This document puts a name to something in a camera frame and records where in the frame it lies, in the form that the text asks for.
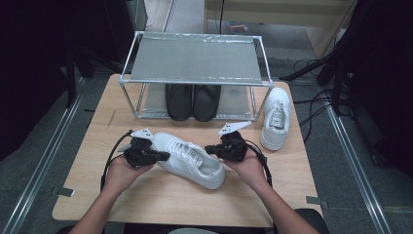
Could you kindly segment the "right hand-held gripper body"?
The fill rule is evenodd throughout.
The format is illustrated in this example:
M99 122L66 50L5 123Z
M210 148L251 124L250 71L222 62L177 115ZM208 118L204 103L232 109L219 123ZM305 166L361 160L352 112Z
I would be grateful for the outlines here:
M248 149L240 130L251 124L250 121L227 123L218 132L221 143L217 145L217 157L234 162L241 162Z

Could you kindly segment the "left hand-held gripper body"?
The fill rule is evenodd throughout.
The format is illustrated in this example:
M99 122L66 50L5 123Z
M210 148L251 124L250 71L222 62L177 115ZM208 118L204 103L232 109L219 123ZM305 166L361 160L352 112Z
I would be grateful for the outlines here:
M156 157L152 155L153 134L148 128L139 131L128 131L126 137L131 137L131 142L119 149L132 167L153 165Z

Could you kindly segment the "white sneaker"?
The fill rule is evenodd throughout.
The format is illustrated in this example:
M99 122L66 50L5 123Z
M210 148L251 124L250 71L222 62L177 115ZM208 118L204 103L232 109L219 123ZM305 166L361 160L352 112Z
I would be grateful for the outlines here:
M290 101L287 92L274 88L264 104L261 144L270 150L283 147L290 127Z
M168 133L156 133L152 147L169 154L166 161L158 162L169 173L183 176L207 189L217 189L225 180L223 163L197 144Z

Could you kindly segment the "black slipper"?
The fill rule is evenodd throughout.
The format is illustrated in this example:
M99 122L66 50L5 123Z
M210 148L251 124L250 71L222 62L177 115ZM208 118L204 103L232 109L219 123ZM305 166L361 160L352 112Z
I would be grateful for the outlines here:
M194 90L193 116L196 120L207 122L216 116L219 106L221 87L198 85Z
M188 119L192 113L192 86L166 84L166 106L172 120Z

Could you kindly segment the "metal shoe rack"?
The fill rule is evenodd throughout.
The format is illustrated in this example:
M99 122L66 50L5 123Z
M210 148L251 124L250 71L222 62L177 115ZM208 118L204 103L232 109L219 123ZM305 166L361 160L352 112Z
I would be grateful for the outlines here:
M166 118L166 84L222 88L218 120L259 119L274 87L260 36L136 31L119 79L136 118Z

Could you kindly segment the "person's left hand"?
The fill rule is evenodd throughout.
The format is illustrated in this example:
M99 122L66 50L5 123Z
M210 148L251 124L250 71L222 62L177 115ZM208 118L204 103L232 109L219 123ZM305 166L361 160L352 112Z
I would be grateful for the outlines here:
M124 156L119 156L111 161L103 186L103 191L122 193L128 189L135 180L151 170L154 165L132 167Z

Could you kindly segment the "person's right hand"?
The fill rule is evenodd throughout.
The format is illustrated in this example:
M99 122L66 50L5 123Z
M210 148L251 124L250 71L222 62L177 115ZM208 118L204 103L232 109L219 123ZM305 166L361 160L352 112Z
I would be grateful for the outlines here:
M263 167L257 155L251 149L247 150L241 162L224 160L224 164L235 171L240 179L256 193L270 188L269 183L266 181Z

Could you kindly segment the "grey tape piece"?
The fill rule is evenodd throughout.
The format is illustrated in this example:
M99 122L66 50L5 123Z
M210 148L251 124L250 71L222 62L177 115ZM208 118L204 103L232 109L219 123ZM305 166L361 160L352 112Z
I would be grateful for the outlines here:
M65 187L54 187L51 193L56 196L72 197L75 193L75 190Z
M308 204L313 204L313 205L320 205L322 209L328 209L329 204L327 201L323 201L319 197L314 197L314 196L307 196L306 197L306 202Z

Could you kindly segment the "black stand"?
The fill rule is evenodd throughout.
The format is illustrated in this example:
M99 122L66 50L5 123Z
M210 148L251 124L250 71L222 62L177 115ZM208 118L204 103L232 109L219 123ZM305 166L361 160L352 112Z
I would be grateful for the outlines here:
M84 47L69 47L66 51L66 84L67 84L67 103L66 107L70 107L76 97L76 86L75 86L75 69L78 69L83 76L93 77L94 67L91 60L97 61L106 68L114 71L115 73L121 72L121 66L111 62L99 56L92 50L86 49Z
M303 76L304 74L312 72L319 67L322 67L322 70L317 76L317 82L319 85L325 86L331 79L333 79L332 108L337 116L341 116L340 96L342 81L346 75L346 71L344 63L340 60L340 52L338 49L333 49L323 58L316 59L313 63L310 63L292 74L280 77L280 80L292 81Z

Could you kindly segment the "black chair seat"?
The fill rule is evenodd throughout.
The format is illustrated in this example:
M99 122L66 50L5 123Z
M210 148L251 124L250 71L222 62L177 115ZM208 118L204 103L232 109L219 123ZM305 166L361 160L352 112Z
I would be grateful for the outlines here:
M323 217L318 211L314 209L296 209L295 211L312 225L319 234L330 234Z

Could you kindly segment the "small red item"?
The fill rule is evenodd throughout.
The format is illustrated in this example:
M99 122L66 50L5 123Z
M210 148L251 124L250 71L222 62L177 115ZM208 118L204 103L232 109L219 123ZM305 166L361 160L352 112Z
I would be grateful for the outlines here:
M234 34L248 34L249 33L248 27L241 22L229 21L228 25Z

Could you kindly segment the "wooden cabinet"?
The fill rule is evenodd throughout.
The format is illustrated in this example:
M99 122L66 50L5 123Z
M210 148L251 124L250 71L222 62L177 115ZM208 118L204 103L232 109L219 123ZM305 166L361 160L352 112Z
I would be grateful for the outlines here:
M304 26L317 58L327 54L357 0L204 0L204 20Z

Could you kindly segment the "metal floor rail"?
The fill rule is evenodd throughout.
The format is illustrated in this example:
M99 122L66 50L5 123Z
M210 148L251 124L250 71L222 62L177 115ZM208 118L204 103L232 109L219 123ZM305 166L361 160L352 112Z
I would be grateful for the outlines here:
M40 190L52 162L55 159L56 153L67 132L67 129L76 114L87 84L88 81L84 77L81 77L77 82L75 88L77 95L73 103L69 107L65 108L51 139L48 141L45 151L37 163L30 180L24 187L22 193L19 195L15 208L8 218L4 228L0 231L0 234L19 234L19 230L35 200L38 191Z
M357 153L341 118L335 114L331 107L328 108L327 112L377 234L394 234L365 170L357 157Z

